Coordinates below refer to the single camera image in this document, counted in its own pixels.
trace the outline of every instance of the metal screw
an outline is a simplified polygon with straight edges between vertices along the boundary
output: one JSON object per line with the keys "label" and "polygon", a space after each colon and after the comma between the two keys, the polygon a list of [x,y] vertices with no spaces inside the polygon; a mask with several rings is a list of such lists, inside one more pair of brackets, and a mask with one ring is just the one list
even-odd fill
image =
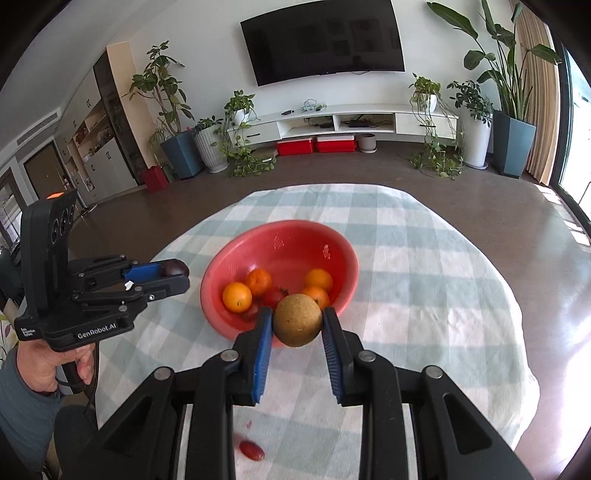
{"label": "metal screw", "polygon": [[435,365],[429,365],[425,369],[425,373],[427,374],[428,377],[434,378],[435,380],[437,380],[438,378],[441,378],[443,376],[443,370],[441,370],[441,368],[439,368]]}
{"label": "metal screw", "polygon": [[167,380],[173,374],[168,367],[159,367],[154,371],[154,378],[156,380]]}
{"label": "metal screw", "polygon": [[358,357],[362,362],[369,363],[375,360],[375,353],[373,353],[371,350],[361,350]]}
{"label": "metal screw", "polygon": [[224,350],[220,357],[225,362],[233,362],[235,360],[238,360],[239,355],[238,352],[235,350]]}

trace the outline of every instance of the table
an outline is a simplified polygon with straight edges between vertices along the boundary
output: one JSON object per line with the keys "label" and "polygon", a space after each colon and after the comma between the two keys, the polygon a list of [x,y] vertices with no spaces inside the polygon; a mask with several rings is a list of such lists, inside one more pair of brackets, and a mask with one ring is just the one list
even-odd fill
{"label": "table", "polygon": [[[100,344],[99,424],[156,367],[200,366],[229,348],[203,316],[201,277],[232,238],[262,223],[308,219],[342,233],[359,260],[359,284],[341,316],[366,349],[396,366],[440,365],[513,448],[530,424],[540,391],[525,355],[521,311],[488,259],[409,194],[376,185],[321,184],[255,192],[181,235],[155,260],[179,258],[191,287],[150,304],[135,329]],[[322,340],[274,349],[265,395],[239,407],[235,432],[266,458],[236,454],[239,479],[354,479],[361,408],[336,404]]]}

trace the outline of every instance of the brown floor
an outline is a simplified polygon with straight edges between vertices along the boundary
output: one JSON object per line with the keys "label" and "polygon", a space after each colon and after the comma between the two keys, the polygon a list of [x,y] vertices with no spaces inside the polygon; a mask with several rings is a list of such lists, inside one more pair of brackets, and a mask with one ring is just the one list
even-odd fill
{"label": "brown floor", "polygon": [[554,479],[591,425],[588,381],[591,254],[532,182],[470,168],[456,180],[413,170],[416,145],[379,144],[374,155],[281,158],[261,177],[203,173],[156,194],[133,193],[81,220],[76,257],[126,253],[150,260],[181,233],[256,190],[306,183],[376,183],[409,192],[474,243],[505,277],[524,318],[528,360],[540,382],[538,412],[517,453],[538,480]]}

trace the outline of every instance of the air vent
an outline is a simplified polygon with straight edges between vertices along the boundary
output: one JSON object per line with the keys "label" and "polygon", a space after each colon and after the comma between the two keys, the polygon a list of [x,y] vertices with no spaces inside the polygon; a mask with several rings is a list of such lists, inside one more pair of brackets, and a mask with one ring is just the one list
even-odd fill
{"label": "air vent", "polygon": [[17,145],[20,147],[29,138],[31,138],[33,135],[35,135],[41,128],[43,128],[44,126],[50,124],[54,120],[57,120],[57,113],[56,112],[53,112],[50,116],[48,116],[47,118],[44,118],[37,125],[35,125],[34,127],[31,127],[24,134],[22,134],[19,137],[19,139],[17,140]]}

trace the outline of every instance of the television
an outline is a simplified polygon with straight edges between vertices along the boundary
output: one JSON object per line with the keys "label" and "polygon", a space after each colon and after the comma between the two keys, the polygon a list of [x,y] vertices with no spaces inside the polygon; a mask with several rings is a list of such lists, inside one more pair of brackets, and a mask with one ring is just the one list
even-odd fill
{"label": "television", "polygon": [[259,86],[338,72],[403,72],[391,0],[321,0],[241,22]]}

